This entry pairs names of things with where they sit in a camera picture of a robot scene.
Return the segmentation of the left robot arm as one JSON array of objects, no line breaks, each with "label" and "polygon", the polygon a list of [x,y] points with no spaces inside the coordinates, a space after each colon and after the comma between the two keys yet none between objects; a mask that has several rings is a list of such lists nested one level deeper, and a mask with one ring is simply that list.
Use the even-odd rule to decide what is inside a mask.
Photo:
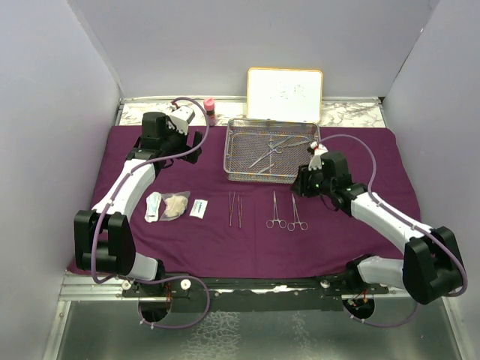
[{"label": "left robot arm", "polygon": [[140,254],[129,220],[146,189],[160,171],[179,158],[197,162],[203,135],[197,131],[188,143],[194,111],[180,106],[169,114],[146,112],[141,134],[128,152],[122,171],[107,194],[73,220],[75,265],[92,275],[121,276],[139,281],[146,294],[157,296],[166,285],[161,260]]}]

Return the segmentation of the white gauze bag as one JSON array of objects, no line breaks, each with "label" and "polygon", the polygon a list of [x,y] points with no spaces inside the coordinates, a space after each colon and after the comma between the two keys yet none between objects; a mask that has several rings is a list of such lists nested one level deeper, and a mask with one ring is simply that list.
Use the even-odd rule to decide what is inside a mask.
[{"label": "white gauze bag", "polygon": [[163,193],[161,198],[165,205],[159,221],[173,221],[182,216],[188,207],[190,191],[179,193]]}]

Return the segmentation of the purple cloth wrap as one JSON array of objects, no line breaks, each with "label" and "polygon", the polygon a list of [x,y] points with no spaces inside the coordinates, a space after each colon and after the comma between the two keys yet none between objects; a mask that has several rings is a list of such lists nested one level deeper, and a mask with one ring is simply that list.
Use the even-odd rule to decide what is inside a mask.
[{"label": "purple cloth wrap", "polygon": [[[323,127],[321,136],[350,134],[364,141],[377,164],[373,191],[404,214],[420,221],[420,208],[402,164],[395,135],[386,128]],[[118,126],[106,141],[97,183],[89,208],[98,203],[119,177],[125,158],[140,135],[140,126]],[[129,221],[139,253],[163,261],[166,272],[204,278],[305,278],[342,272],[345,265],[365,254],[400,259],[401,252],[368,225],[342,211],[330,211],[319,197],[295,195],[301,221],[308,229],[290,232],[266,227],[273,215],[276,192],[280,219],[293,219],[288,184],[234,182],[224,172],[225,127],[213,127],[196,164],[175,161],[163,169],[143,194]],[[354,182],[367,183],[371,157],[354,139],[325,142],[343,152]],[[188,211],[172,221],[147,223],[146,197],[153,191],[190,191]],[[237,208],[230,223],[229,193],[242,201],[241,228]],[[193,200],[207,200],[203,219],[190,217]]]}]

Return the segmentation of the steel scissors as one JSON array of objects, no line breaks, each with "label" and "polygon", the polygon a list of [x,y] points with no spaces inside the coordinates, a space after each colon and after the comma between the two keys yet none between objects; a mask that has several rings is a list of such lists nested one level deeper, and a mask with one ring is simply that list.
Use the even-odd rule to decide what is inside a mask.
[{"label": "steel scissors", "polygon": [[286,145],[280,145],[279,147],[282,148],[290,148],[290,147],[296,147],[296,146],[301,146],[301,145],[309,145],[311,141],[309,139],[303,139],[302,141],[297,141],[297,142],[291,142]]}]

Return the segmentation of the white blue label packet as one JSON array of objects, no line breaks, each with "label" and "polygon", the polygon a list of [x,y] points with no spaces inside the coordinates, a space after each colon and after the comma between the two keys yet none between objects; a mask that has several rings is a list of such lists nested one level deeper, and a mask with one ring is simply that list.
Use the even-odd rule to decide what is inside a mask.
[{"label": "white blue label packet", "polygon": [[190,216],[194,218],[203,219],[206,213],[208,201],[204,199],[195,199],[190,210]]}]

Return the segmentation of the steel tweezers front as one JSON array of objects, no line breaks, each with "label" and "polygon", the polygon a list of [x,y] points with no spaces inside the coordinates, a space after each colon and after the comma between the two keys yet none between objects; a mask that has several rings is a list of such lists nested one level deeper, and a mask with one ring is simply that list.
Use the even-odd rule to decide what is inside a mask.
[{"label": "steel tweezers front", "polygon": [[233,223],[233,210],[235,207],[236,192],[229,192],[229,226]]}]

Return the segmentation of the steel clamp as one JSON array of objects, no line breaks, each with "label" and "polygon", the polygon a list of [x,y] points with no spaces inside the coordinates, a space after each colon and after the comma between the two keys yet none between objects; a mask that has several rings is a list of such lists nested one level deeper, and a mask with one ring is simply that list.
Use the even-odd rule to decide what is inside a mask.
[{"label": "steel clamp", "polygon": [[277,196],[276,196],[276,191],[273,191],[273,196],[272,196],[272,202],[273,202],[273,215],[272,219],[267,220],[265,222],[265,225],[268,229],[273,229],[276,225],[280,229],[286,229],[287,228],[287,222],[285,220],[280,219],[279,213],[278,213],[278,201],[277,201]]}]

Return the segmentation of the steel forceps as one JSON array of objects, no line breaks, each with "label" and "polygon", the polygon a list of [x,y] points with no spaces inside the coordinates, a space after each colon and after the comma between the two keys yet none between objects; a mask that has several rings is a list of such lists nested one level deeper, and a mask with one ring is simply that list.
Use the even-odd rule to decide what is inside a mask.
[{"label": "steel forceps", "polygon": [[261,160],[263,160],[264,158],[266,158],[267,156],[269,156],[272,152],[277,152],[277,153],[281,153],[282,150],[281,150],[281,143],[280,142],[272,142],[272,141],[269,141],[267,142],[267,145],[268,145],[268,150],[266,151],[266,153],[262,154],[260,157],[258,157],[249,167],[252,168],[254,166],[256,166]]}]

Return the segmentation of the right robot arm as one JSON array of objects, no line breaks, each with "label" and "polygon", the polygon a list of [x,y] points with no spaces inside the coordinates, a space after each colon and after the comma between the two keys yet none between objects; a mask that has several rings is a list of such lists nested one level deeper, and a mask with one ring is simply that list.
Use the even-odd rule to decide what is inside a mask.
[{"label": "right robot arm", "polygon": [[301,165],[291,187],[300,197],[327,197],[334,210],[367,224],[389,240],[402,259],[365,255],[349,263],[346,288],[362,293],[371,284],[406,290],[419,304],[467,289],[467,273],[455,234],[406,216],[371,190],[354,182],[347,159],[339,151],[313,156],[316,166]]}]

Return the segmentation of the metal mesh tray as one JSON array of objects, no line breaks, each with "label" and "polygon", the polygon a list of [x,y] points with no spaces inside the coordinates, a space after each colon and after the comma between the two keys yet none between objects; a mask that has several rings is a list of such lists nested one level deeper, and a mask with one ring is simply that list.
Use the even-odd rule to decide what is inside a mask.
[{"label": "metal mesh tray", "polygon": [[[234,118],[229,120],[226,129],[223,169],[230,181],[291,185],[296,179],[299,166],[308,164],[311,159],[307,144],[281,147],[281,153],[272,152],[256,166],[249,166],[266,153],[269,141],[286,145],[303,139],[312,143],[319,138],[320,127],[311,122]],[[258,174],[269,164],[274,166]]]}]

